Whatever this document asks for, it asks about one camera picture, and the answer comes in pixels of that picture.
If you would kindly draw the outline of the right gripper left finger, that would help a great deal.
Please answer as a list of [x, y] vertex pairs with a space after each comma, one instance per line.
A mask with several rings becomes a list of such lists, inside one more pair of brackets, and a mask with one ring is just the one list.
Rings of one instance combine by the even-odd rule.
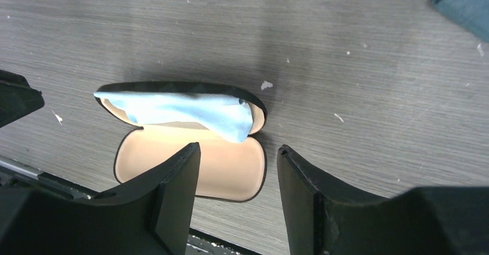
[[90, 199], [3, 175], [1, 253], [185, 254], [200, 157], [200, 145], [187, 144]]

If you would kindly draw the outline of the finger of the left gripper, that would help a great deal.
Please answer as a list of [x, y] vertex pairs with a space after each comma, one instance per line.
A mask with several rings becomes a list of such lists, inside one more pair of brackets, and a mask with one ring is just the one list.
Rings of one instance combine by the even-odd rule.
[[19, 74], [1, 70], [1, 127], [41, 109], [42, 92], [33, 89]]

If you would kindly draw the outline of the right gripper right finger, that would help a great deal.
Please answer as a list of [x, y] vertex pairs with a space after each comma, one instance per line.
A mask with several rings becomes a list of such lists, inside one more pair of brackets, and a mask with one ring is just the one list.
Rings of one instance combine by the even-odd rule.
[[486, 186], [421, 186], [386, 198], [287, 145], [277, 174], [291, 254], [488, 253]]

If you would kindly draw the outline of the light blue cleaning cloth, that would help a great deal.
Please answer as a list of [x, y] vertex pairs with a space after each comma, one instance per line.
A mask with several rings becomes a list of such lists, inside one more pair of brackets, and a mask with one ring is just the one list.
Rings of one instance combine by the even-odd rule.
[[156, 93], [97, 91], [137, 125], [171, 122], [198, 123], [232, 143], [241, 143], [251, 132], [253, 115], [247, 101], [216, 93]]

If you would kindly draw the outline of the black glasses case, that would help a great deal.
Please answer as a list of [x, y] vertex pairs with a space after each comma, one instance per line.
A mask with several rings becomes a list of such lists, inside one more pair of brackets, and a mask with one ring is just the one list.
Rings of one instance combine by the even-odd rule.
[[137, 125], [108, 101], [95, 97], [107, 112], [133, 127], [119, 144], [115, 155], [114, 176], [119, 183], [154, 168], [185, 145], [195, 142], [199, 143], [201, 152], [198, 197], [246, 202], [261, 190], [266, 176], [266, 153], [253, 135], [264, 127], [268, 112], [255, 94], [232, 85], [184, 81], [120, 82], [103, 85], [97, 91], [216, 93], [247, 101], [253, 115], [253, 127], [246, 139], [237, 143], [223, 139], [198, 123]]

